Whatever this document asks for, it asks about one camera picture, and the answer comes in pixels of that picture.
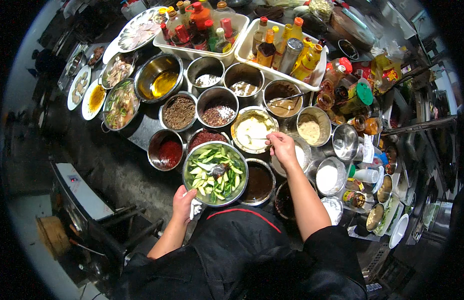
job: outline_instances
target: dark sauce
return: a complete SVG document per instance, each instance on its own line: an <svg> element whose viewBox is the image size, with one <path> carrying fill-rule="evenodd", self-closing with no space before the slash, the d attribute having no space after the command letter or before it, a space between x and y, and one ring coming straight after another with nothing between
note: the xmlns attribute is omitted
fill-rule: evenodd
<svg viewBox="0 0 464 300"><path fill-rule="evenodd" d="M243 201L255 203L263 200L272 190L272 178L264 166L249 163L249 182Z"/></svg>

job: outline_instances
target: yellow bottle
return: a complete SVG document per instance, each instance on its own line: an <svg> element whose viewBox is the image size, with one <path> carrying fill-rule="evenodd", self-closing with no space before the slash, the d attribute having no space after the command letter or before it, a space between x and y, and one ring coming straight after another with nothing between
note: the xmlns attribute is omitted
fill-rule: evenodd
<svg viewBox="0 0 464 300"><path fill-rule="evenodd" d="M299 64L302 61L302 59L304 58L304 56L309 52L310 47L314 46L313 43L312 43L312 40L309 37L305 37L302 40L302 44L304 45L304 49L302 49L302 52L300 52L299 57L297 58L297 61L295 62L295 65L292 68L292 70L294 70L295 68L297 68L299 66Z"/></svg>
<svg viewBox="0 0 464 300"><path fill-rule="evenodd" d="M302 40L304 35L302 34L302 24L304 23L304 20L302 18L296 17L294 19L294 25L292 25L292 33L291 36L292 38L296 38L299 41Z"/></svg>
<svg viewBox="0 0 464 300"><path fill-rule="evenodd" d="M310 48L307 55L301 60L300 65L292 71L291 76L303 82L309 82L312 72L317 67L320 60L322 46L315 44Z"/></svg>
<svg viewBox="0 0 464 300"><path fill-rule="evenodd" d="M286 24L284 27L284 32L282 33L282 39L278 41L275 45L275 56L274 62L272 63L272 68L278 69L281 64L282 54L284 53L285 46L287 45L287 40L290 39L292 33L292 25Z"/></svg>

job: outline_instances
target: spoon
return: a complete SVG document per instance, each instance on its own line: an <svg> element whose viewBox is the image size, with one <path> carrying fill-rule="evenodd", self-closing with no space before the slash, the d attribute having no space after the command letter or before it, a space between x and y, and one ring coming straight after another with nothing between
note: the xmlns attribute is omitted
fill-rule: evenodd
<svg viewBox="0 0 464 300"><path fill-rule="evenodd" d="M282 101L282 100L287 100L287 99L294 98L294 97L300 97L300 96L303 96L303 95L304 95L304 93L298 93L298 94L289 96L289 97L287 97L287 98L280 98L280 97L279 97L279 98L272 99L272 100L270 101L270 103L272 103L272 102L277 102L277 101Z"/></svg>
<svg viewBox="0 0 464 300"><path fill-rule="evenodd" d="M268 138L252 138L250 135L246 135L247 140L249 140L249 144L252 143L252 140L268 140Z"/></svg>

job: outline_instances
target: black chef jacket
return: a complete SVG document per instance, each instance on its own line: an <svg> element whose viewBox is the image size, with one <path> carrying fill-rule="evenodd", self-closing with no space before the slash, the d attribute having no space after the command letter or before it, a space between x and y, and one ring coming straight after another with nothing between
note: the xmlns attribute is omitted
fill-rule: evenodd
<svg viewBox="0 0 464 300"><path fill-rule="evenodd" d="M323 228L292 250L280 221L238 205L202 215L189 244L135 254L114 299L367 299L347 231Z"/></svg>

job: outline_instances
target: orange bottle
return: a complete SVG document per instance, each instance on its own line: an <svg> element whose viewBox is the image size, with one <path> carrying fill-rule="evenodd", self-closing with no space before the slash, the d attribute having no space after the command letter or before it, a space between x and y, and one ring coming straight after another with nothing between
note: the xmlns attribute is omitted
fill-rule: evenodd
<svg viewBox="0 0 464 300"><path fill-rule="evenodd" d="M210 14L210 9L204 8L200 2L195 2L191 5L193 10L185 10L186 12L191 11L192 14L190 15L190 20L195 21L197 24L197 28L200 30L206 30L207 26L205 26L205 21L212 20L212 16Z"/></svg>

